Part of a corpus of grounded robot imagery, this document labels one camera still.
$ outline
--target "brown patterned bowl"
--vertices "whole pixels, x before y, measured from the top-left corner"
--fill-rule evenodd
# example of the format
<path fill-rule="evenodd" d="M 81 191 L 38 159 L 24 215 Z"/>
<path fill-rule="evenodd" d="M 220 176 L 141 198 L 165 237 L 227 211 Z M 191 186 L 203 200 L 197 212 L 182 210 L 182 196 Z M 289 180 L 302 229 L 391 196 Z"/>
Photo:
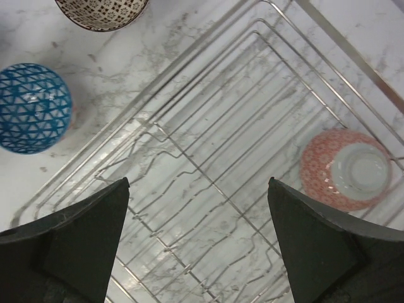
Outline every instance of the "brown patterned bowl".
<path fill-rule="evenodd" d="M 74 23 L 93 32 L 109 32 L 131 23 L 148 0 L 56 0 Z"/>

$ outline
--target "blue patterned bowl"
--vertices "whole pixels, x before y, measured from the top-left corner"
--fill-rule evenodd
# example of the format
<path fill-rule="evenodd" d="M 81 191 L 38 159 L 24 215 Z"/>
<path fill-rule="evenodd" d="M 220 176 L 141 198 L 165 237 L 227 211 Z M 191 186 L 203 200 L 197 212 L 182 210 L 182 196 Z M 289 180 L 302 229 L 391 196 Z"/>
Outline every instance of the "blue patterned bowl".
<path fill-rule="evenodd" d="M 62 78 L 45 66 L 21 63 L 0 72 L 0 145 L 40 153 L 69 127 L 73 103 Z"/>

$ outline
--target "red patterned bowl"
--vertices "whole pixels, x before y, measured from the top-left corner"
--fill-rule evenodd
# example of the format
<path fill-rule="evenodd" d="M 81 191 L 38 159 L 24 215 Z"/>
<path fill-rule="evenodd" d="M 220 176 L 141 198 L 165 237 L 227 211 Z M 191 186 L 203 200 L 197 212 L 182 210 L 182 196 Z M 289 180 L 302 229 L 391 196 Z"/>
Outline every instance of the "red patterned bowl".
<path fill-rule="evenodd" d="M 342 211 L 380 202 L 391 182 L 392 167 L 374 138 L 349 129 L 331 129 L 314 137 L 303 151 L 300 178 L 306 194 Z"/>

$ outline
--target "bowl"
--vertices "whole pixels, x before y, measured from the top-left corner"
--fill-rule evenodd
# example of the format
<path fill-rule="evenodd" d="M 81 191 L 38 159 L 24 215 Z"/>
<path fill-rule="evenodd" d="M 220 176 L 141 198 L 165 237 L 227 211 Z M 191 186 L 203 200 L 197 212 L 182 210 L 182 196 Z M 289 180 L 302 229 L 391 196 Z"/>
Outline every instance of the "bowl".
<path fill-rule="evenodd" d="M 391 177 L 386 149 L 374 138 L 349 129 L 331 129 L 315 136 L 300 160 L 306 194 L 341 211 L 380 202 Z"/>
<path fill-rule="evenodd" d="M 75 24 L 93 32 L 120 29 L 144 10 L 148 0 L 56 0 Z"/>
<path fill-rule="evenodd" d="M 0 145 L 15 153 L 42 152 L 71 122 L 68 86 L 49 68 L 20 63 L 0 71 Z"/>

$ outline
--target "dish rack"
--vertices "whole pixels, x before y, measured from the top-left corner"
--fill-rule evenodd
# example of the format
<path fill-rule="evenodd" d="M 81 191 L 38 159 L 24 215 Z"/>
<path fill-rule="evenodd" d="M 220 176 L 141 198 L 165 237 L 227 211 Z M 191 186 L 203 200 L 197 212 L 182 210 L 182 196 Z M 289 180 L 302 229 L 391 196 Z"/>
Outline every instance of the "dish rack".
<path fill-rule="evenodd" d="M 131 198 L 106 302 L 293 302 L 267 183 L 275 176 L 302 191 L 299 157 L 315 134 L 357 129 L 389 150 L 388 198 L 353 215 L 404 229 L 404 129 L 393 104 L 402 100 L 338 35 L 307 1 L 240 1 L 11 226 L 126 176 Z"/>

